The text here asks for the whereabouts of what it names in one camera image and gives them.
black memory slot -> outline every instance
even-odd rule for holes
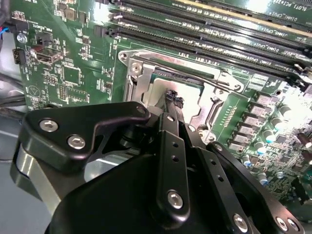
[[[177,33],[183,33],[183,34],[186,34],[186,35],[189,35],[189,36],[197,37],[197,39],[203,39],[203,40],[207,40],[207,41],[213,41],[213,42],[218,43],[218,44],[224,44],[224,45],[227,45],[227,46],[232,47],[232,48],[239,47],[240,50],[251,52],[253,54],[259,54],[259,55],[267,57],[267,58],[276,59],[276,60],[279,60],[281,62],[286,62],[286,63],[288,63],[290,65],[293,65],[294,63],[299,63],[299,61],[297,61],[297,59],[294,58],[294,57],[281,55],[281,54],[279,54],[277,52],[274,52],[274,51],[268,51],[268,50],[259,49],[257,47],[253,47],[253,46],[250,46],[250,45],[239,43],[237,41],[218,38],[218,37],[216,37],[214,35],[205,34],[205,33],[198,32],[198,31],[195,31],[195,30],[192,30],[192,29],[188,29],[188,28],[184,28],[184,27],[177,27],[177,25],[169,23],[169,22],[163,22],[163,21],[160,21],[160,20],[151,19],[151,18],[147,18],[147,17],[141,16],[141,15],[139,16],[139,15],[131,14],[131,13],[128,13],[128,12],[122,12],[121,15],[123,16],[124,19],[127,19],[127,20],[132,20],[132,21],[139,22],[139,23],[142,22],[144,24],[149,24],[149,25],[155,26],[157,28],[164,28],[164,29],[168,29],[168,30],[171,30],[171,31],[174,31],[174,32],[177,32]],[[194,24],[194,22],[191,22],[191,21],[185,21],[184,20],[183,22]],[[201,27],[205,27],[205,25],[203,25],[203,24],[201,25],[201,24],[198,23],[197,25],[199,25]],[[218,29],[218,28],[215,28],[215,27],[207,27],[207,28],[210,29],[210,30],[216,30],[216,31],[219,31],[221,33],[229,34],[231,36],[240,37],[239,34],[236,34],[236,33],[233,33],[233,32],[228,32],[228,31],[223,30],[223,29]],[[252,38],[248,38],[248,37],[245,37],[245,38],[249,39],[249,40],[252,40],[253,42],[259,43],[259,44],[266,44],[267,46],[270,46],[271,48],[283,49],[283,50],[286,50],[286,51],[290,51],[290,52],[302,55],[302,53],[300,51],[293,50],[293,49],[288,49],[288,48],[286,48],[284,46],[280,46],[280,45],[273,44],[273,43],[263,42],[263,41],[258,40],[258,39],[252,39]]]
[[[298,29],[298,30],[301,30],[301,31],[305,31],[305,32],[312,31],[312,28],[308,27],[306,25],[302,25],[302,24],[299,24],[299,23],[294,23],[292,21],[279,19],[279,18],[268,16],[268,15],[261,14],[261,13],[256,13],[256,12],[253,12],[253,11],[250,11],[250,10],[247,10],[247,9],[243,9],[243,8],[240,8],[240,7],[232,6],[232,5],[229,5],[229,4],[226,4],[226,3],[217,2],[217,1],[214,1],[214,0],[203,0],[203,4],[216,6],[216,7],[220,8],[220,9],[230,10],[232,12],[239,13],[239,14],[242,14],[242,15],[246,15],[247,14],[249,17],[253,17],[253,18],[256,18],[256,19],[260,19],[260,20],[266,20],[266,21],[269,21],[269,22],[272,22],[272,23],[280,24],[280,25],[283,25],[283,26],[287,26],[289,28],[294,28],[294,29]]]
[[[133,30],[143,31],[147,34],[152,34],[151,32],[154,31],[155,37],[159,37],[159,35],[162,35],[162,34],[165,34],[168,32],[168,31],[162,30],[161,27],[158,27],[158,26],[157,27],[151,27],[149,25],[145,25],[142,22],[138,22],[138,21],[127,20],[127,19],[121,19],[120,21],[123,23],[128,23],[130,25],[136,26],[137,29],[133,28]],[[263,66],[273,66],[277,70],[281,70],[281,71],[283,71],[285,69],[287,69],[288,71],[293,71],[293,60],[290,58],[288,58],[289,64],[286,64],[286,63],[281,63],[281,62],[272,60],[272,59],[267,58],[267,57],[259,56],[258,54],[252,54],[252,53],[244,52],[241,50],[232,49],[230,47],[224,46],[223,44],[215,43],[212,41],[203,41],[200,39],[200,36],[192,37],[189,34],[173,34],[173,33],[172,33],[172,35],[175,38],[183,39],[183,41],[191,41],[192,46],[195,46],[195,47],[200,48],[204,51],[207,51],[207,53],[215,52],[215,51],[227,51],[227,56],[232,57],[232,58],[237,58],[237,59],[239,58],[239,59],[242,59],[245,61],[250,61],[250,62],[257,63],[259,65],[263,65]]]
[[[287,46],[292,47],[294,49],[305,49],[306,48],[306,45],[303,43],[299,43],[299,42],[288,40],[288,39],[285,39],[282,37],[278,37],[278,36],[274,36],[271,34],[259,32],[259,31],[253,30],[253,29],[248,29],[248,28],[245,28],[242,26],[222,22],[222,21],[219,21],[216,19],[201,16],[198,14],[193,14],[193,13],[190,13],[187,11],[168,7],[166,5],[150,2],[148,0],[121,0],[121,4],[123,6],[128,5],[129,7],[137,7],[137,9],[139,9],[141,7],[141,9],[143,9],[147,12],[157,10],[160,13],[172,15],[175,17],[181,17],[183,19],[189,19],[189,20],[192,20],[193,22],[197,22],[197,23],[216,26],[216,27],[219,27],[222,29],[226,29],[228,31],[234,31],[234,32],[246,34],[246,35],[249,35],[249,36],[252,36],[255,38],[264,39],[265,41],[271,41],[271,42],[278,41],[278,43],[287,45]]]
[[[286,78],[289,75],[289,72],[287,72],[285,69],[282,68],[281,69],[277,67],[273,68],[272,66],[265,66],[262,64],[248,62],[246,60],[242,60],[241,58],[233,58],[229,55],[223,55],[220,53],[216,53],[214,51],[207,51],[202,48],[196,48],[192,45],[188,45],[186,43],[182,43],[173,39],[156,36],[155,34],[152,33],[144,33],[135,29],[119,27],[118,34],[136,41],[148,43],[150,45],[155,45],[166,49],[175,49],[176,51],[179,52],[182,52],[181,50],[183,50],[183,52],[185,53],[204,56],[205,59],[216,59],[221,62],[229,64],[231,63],[237,64],[240,67],[242,67],[242,69],[244,69],[244,67],[247,67],[250,69],[262,71],[278,77],[281,76],[284,78]]]

black cable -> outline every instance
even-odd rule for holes
[[[17,107],[17,106],[25,106],[26,101],[16,101],[16,102],[9,102],[9,103],[3,103],[0,104],[0,107]]]
[[[14,120],[22,120],[24,118],[25,113],[11,110],[5,107],[0,107],[0,116],[14,119]]]
[[[12,163],[12,159],[0,159],[0,163]]]
[[[14,87],[20,89],[20,90],[24,90],[24,87],[21,83],[21,81],[14,79],[10,76],[7,76],[5,74],[0,73],[0,80],[6,83],[9,83],[11,85],[13,85]]]
[[[4,98],[0,98],[0,104],[10,103],[10,102],[17,102],[17,101],[24,101],[24,100],[25,100],[25,96],[24,95],[4,97]]]

green circuit board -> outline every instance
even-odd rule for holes
[[[127,67],[118,53],[124,50],[146,49],[227,70],[244,85],[241,94],[245,97],[230,94],[211,131],[229,147],[259,92],[271,96],[261,114],[263,121],[248,143],[241,150],[229,149],[237,158],[249,155],[251,173],[265,172],[267,188],[278,199],[287,198],[290,183],[309,171],[301,155],[304,147],[295,136],[300,130],[312,137],[311,99],[291,87],[285,77],[296,72],[294,63],[311,63],[303,53],[312,45],[310,3],[269,0],[259,8],[255,0],[121,2],[12,2],[12,17],[28,23],[28,29],[19,32],[27,41],[15,42],[25,56],[20,70],[29,110],[46,104],[65,107],[123,101]],[[235,14],[226,15],[225,7]],[[271,120],[282,118],[279,108],[283,105],[301,114],[286,120],[283,130],[275,130]],[[260,155],[254,144],[265,142],[267,129],[276,138],[284,138],[264,143],[267,152]],[[283,178],[276,177],[278,172]]]

dimm slot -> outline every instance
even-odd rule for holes
[[[160,43],[160,46],[163,45],[169,45],[169,46],[173,46],[176,48],[181,48],[181,49],[186,49],[187,51],[191,51],[193,54],[199,54],[199,55],[204,55],[204,56],[211,56],[214,55],[215,58],[219,58],[219,59],[224,59],[225,61],[229,61],[229,62],[233,62],[235,64],[241,64],[241,65],[245,65],[247,67],[250,68],[255,68],[257,70],[262,70],[262,71],[269,71],[273,74],[289,74],[287,71],[288,69],[290,71],[293,71],[293,69],[289,66],[285,66],[285,64],[282,63],[277,63],[274,61],[269,61],[267,60],[267,62],[250,62],[250,60],[248,59],[243,59],[243,58],[238,58],[236,56],[233,55],[229,55],[229,54],[221,54],[221,53],[216,53],[215,50],[207,50],[207,48],[202,48],[202,47],[195,47],[193,45],[187,44],[185,42],[181,42],[178,40],[174,40],[174,39],[170,39],[170,38],[165,38],[162,36],[159,36],[161,33],[165,33],[165,32],[158,32],[157,34],[153,34],[151,32],[142,32],[138,29],[135,28],[129,28],[129,27],[119,27],[119,32],[120,33],[126,33],[128,35],[132,35],[132,36],[136,36],[138,38],[141,39],[146,39],[147,42],[157,42]]]
[[[211,5],[211,6],[216,6],[216,7],[219,7],[221,9],[224,9],[224,10],[231,10],[233,12],[236,12],[236,13],[239,13],[239,14],[242,14],[242,15],[247,14],[249,17],[253,17],[253,18],[261,19],[261,20],[266,20],[266,21],[269,21],[269,22],[281,24],[283,26],[287,26],[287,27],[294,28],[294,29],[299,29],[299,30],[306,31],[306,32],[312,31],[312,28],[308,27],[306,25],[302,25],[302,24],[299,24],[299,23],[294,23],[292,21],[288,21],[288,20],[285,20],[285,19],[279,19],[279,18],[268,16],[268,15],[261,14],[261,13],[256,13],[256,12],[253,12],[253,11],[250,11],[250,10],[247,10],[247,9],[243,9],[243,8],[240,8],[240,7],[232,6],[232,5],[229,5],[229,4],[226,4],[226,3],[217,2],[217,1],[214,1],[214,0],[203,0],[202,4],[208,4],[208,5]]]
[[[123,22],[125,24],[130,24],[132,26],[136,26],[137,29],[135,29],[135,28],[132,28],[132,29],[142,31],[144,33],[151,34],[151,32],[154,31],[154,32],[156,32],[156,33],[154,33],[155,37],[159,37],[159,35],[168,33],[168,31],[164,31],[159,27],[150,27],[150,26],[142,24],[141,22],[137,22],[137,21],[133,21],[133,20],[121,19],[119,22]],[[199,47],[203,50],[212,51],[212,52],[219,51],[221,53],[222,52],[227,53],[227,55],[232,57],[232,58],[239,58],[239,59],[251,61],[251,62],[254,62],[257,64],[261,64],[261,65],[274,66],[274,67],[277,67],[278,70],[284,70],[285,69],[287,71],[294,71],[294,69],[293,69],[294,62],[291,59],[289,59],[289,64],[286,64],[286,63],[277,62],[277,61],[272,60],[270,58],[261,57],[258,54],[251,54],[251,53],[243,52],[241,50],[232,49],[232,48],[229,48],[229,47],[224,46],[224,45],[219,44],[219,43],[213,43],[211,41],[203,41],[203,40],[199,39],[200,36],[197,36],[197,38],[191,37],[191,35],[188,35],[188,34],[186,34],[186,35],[172,34],[172,36],[175,38],[179,38],[179,40],[176,40],[177,42],[191,41],[193,46]]]
[[[230,23],[225,23],[225,22],[222,22],[220,20],[216,20],[216,19],[213,19],[210,17],[205,17],[205,16],[201,16],[198,14],[193,14],[193,13],[190,13],[187,11],[168,7],[166,5],[150,2],[147,0],[121,0],[121,4],[122,5],[130,4],[130,5],[136,6],[136,7],[143,7],[145,10],[158,10],[159,12],[162,12],[165,14],[170,14],[170,15],[181,17],[184,19],[190,19],[190,20],[196,21],[198,23],[213,25],[216,27],[220,27],[220,28],[230,30],[230,31],[236,31],[239,33],[251,35],[251,36],[254,36],[254,37],[257,37],[260,39],[270,40],[272,42],[278,41],[279,43],[291,46],[292,48],[295,48],[295,49],[305,49],[306,48],[306,45],[304,43],[288,40],[288,39],[278,37],[278,36],[273,36],[273,35],[267,34],[267,33],[262,33],[262,32],[259,32],[259,31],[253,30],[253,29],[242,27],[242,26],[238,26],[238,25],[234,25],[234,24],[230,24]],[[283,33],[289,33],[288,31],[285,31],[285,30],[281,30],[281,29],[278,29],[278,30],[280,32],[283,32]]]
[[[171,51],[176,51],[176,52],[180,52],[180,53],[185,53],[185,54],[191,54],[191,55],[196,55],[198,57],[198,59],[203,59],[206,61],[212,61],[212,62],[217,62],[217,63],[224,63],[230,66],[235,66],[237,68],[240,68],[242,70],[248,71],[251,74],[252,73],[257,73],[263,76],[270,76],[272,78],[276,78],[279,80],[288,80],[289,79],[289,73],[286,72],[276,72],[276,70],[274,69],[270,69],[270,68],[264,68],[263,66],[258,66],[256,64],[252,64],[252,63],[247,63],[244,61],[238,61],[236,59],[229,59],[226,56],[219,56],[218,57],[214,57],[216,54],[214,53],[210,53],[209,55],[203,55],[198,53],[197,51],[194,50],[193,47],[187,46],[187,45],[183,45],[183,44],[179,44],[178,46],[176,46],[177,44],[175,43],[173,46],[169,43],[169,44],[165,44],[166,42],[163,39],[157,39],[157,41],[153,41],[151,40],[153,37],[148,37],[146,38],[145,35],[143,38],[141,38],[141,34],[131,34],[134,32],[131,31],[125,31],[125,28],[122,28],[122,31],[117,33],[116,36],[120,36],[120,37],[124,37],[127,39],[132,39],[134,41],[138,41],[141,43],[145,43],[147,45],[153,45],[153,46],[158,46],[160,48],[164,48],[164,49],[168,49]]]
[[[184,33],[184,34],[187,34],[187,35],[191,35],[191,36],[194,36],[194,37],[198,37],[199,39],[204,39],[204,40],[208,40],[208,41],[214,41],[216,43],[221,43],[221,44],[225,44],[227,46],[230,46],[230,47],[233,47],[233,48],[237,48],[239,47],[240,49],[242,50],[246,50],[248,52],[251,52],[251,53],[255,53],[255,54],[260,54],[262,56],[265,56],[265,57],[270,57],[270,58],[273,58],[273,59],[278,59],[282,62],[288,62],[289,64],[294,64],[297,61],[297,59],[295,57],[292,57],[292,56],[287,56],[286,54],[280,54],[278,52],[276,52],[277,50],[284,50],[284,51],[287,51],[287,52],[290,52],[290,53],[295,53],[295,54],[298,54],[299,56],[303,56],[303,54],[300,52],[300,51],[297,51],[297,50],[293,50],[293,49],[288,49],[284,46],[280,46],[280,45],[276,45],[276,44],[273,44],[273,43],[267,43],[267,42],[263,42],[261,40],[258,40],[258,39],[251,39],[251,38],[245,38],[246,40],[252,40],[254,43],[259,43],[259,44],[264,44],[268,47],[271,47],[271,48],[275,48],[276,51],[269,51],[269,50],[265,50],[265,49],[261,49],[259,47],[254,47],[254,46],[250,46],[248,44],[243,44],[243,43],[240,43],[240,42],[237,42],[237,41],[234,41],[234,40],[229,40],[229,39],[223,39],[223,38],[220,38],[220,37],[217,37],[217,36],[214,36],[214,35],[209,35],[207,33],[204,33],[204,32],[199,32],[199,31],[196,31],[196,30],[192,30],[192,29],[187,29],[185,27],[177,27],[175,24],[172,24],[170,22],[163,22],[163,21],[160,21],[160,20],[157,20],[157,19],[151,19],[151,18],[148,18],[148,17],[145,17],[145,16],[139,16],[139,15],[136,15],[136,14],[132,14],[132,13],[128,13],[128,12],[122,12],[121,15],[124,17],[124,19],[130,19],[130,20],[135,20],[137,22],[143,22],[143,23],[148,23],[152,26],[156,26],[156,27],[161,27],[161,28],[165,28],[165,29],[170,29],[170,30],[173,30],[173,31],[176,31],[178,33]],[[194,25],[193,22],[191,21],[183,21],[185,23],[189,23],[191,25]],[[205,27],[203,24],[197,24],[198,27]],[[227,34],[227,35],[231,35],[231,36],[236,36],[237,38],[242,38],[240,37],[240,35],[238,34],[235,34],[233,32],[228,32],[226,30],[220,30],[218,28],[215,28],[215,27],[207,27],[207,29],[209,30],[215,30],[215,31],[218,31],[220,33],[224,33],[224,34]]]

screw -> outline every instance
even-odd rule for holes
[[[176,192],[168,193],[168,202],[176,209],[181,209],[183,206],[183,200],[181,196]]]
[[[39,123],[39,126],[42,130],[50,133],[56,131],[59,128],[58,124],[50,119],[42,120]]]
[[[120,59],[121,59],[122,61],[127,60],[127,55],[126,55],[126,54],[121,54],[121,55],[120,55]]]
[[[283,219],[281,219],[280,217],[276,217],[276,221],[277,221],[279,227],[280,227],[283,231],[285,231],[285,232],[288,231],[288,227],[287,227],[287,225],[286,225],[286,223],[284,222]]]
[[[167,116],[167,119],[173,122],[175,119],[172,116]]]
[[[191,132],[195,132],[196,131],[195,127],[193,127],[192,125],[189,125],[187,127],[191,130]]]
[[[26,44],[26,43],[28,42],[27,36],[26,36],[24,33],[19,33],[19,34],[16,36],[16,39],[17,39],[20,43],[23,43],[23,44]]]
[[[233,220],[235,225],[243,232],[246,233],[248,231],[248,226],[246,221],[239,215],[239,214],[235,214],[233,216]]]
[[[217,144],[215,144],[214,146],[216,147],[217,150],[222,151],[222,147],[221,146],[219,146]]]
[[[137,62],[134,62],[132,63],[132,66],[131,66],[131,71],[135,74],[139,74],[141,71],[142,71],[142,66],[141,64],[137,63]]]
[[[70,147],[76,150],[81,150],[86,145],[86,142],[80,136],[71,136],[68,138],[67,143]]]
[[[293,222],[290,218],[288,218],[287,221],[297,232],[299,231],[299,228],[295,222]]]

